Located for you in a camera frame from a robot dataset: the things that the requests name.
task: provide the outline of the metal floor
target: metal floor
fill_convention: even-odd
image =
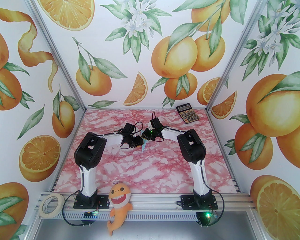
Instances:
[[[35,240],[255,240],[246,212],[224,212],[210,227],[196,222],[124,222],[110,237],[106,221],[73,227],[63,220],[44,219]]]

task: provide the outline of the orange slice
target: orange slice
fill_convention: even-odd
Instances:
[[[31,173],[50,169],[59,159],[59,142],[51,136],[41,135],[29,140],[20,152],[20,166]]]
[[[133,88],[124,101],[123,105],[125,106],[132,106],[134,104],[137,104],[141,102],[145,97],[148,92],[148,85],[145,77],[138,72]]]
[[[237,92],[238,91],[235,91],[224,102],[211,108],[211,113],[215,118],[224,119],[231,113],[234,104],[236,103]]]
[[[72,31],[85,29],[92,21],[94,0],[37,0],[57,25]]]
[[[273,239],[300,239],[300,197],[285,181],[264,184],[257,196],[257,211]]]
[[[197,100],[202,105],[207,105],[208,101],[212,97],[212,93],[214,92],[220,78],[216,77],[208,80],[204,83],[197,93]]]

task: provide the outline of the calculator display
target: calculator display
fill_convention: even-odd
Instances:
[[[183,106],[183,107],[179,107],[178,110],[181,112],[181,111],[184,111],[186,109],[190,109],[191,107],[189,105],[187,106]]]

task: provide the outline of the wall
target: wall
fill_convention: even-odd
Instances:
[[[240,189],[251,193],[269,239],[300,236],[299,9],[298,1],[268,1],[228,87],[213,103],[222,105],[222,117],[216,118],[215,107],[209,113]],[[227,99],[235,91],[236,100]]]
[[[24,237],[83,110],[23,1],[1,2],[0,29],[0,238],[9,240]],[[58,98],[59,89],[65,98]]]
[[[88,0],[68,1],[63,5],[41,0],[30,2],[37,6],[85,105],[117,108],[169,107],[187,101],[194,107],[204,107],[218,79],[212,86],[201,86],[223,73],[256,3],[247,0]],[[164,63],[168,47],[165,38],[170,35],[170,47],[178,44],[170,48]],[[205,99],[204,89],[208,93]]]

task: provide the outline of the calculator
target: calculator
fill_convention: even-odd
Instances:
[[[200,119],[189,103],[177,106],[176,109],[185,123],[195,122]]]

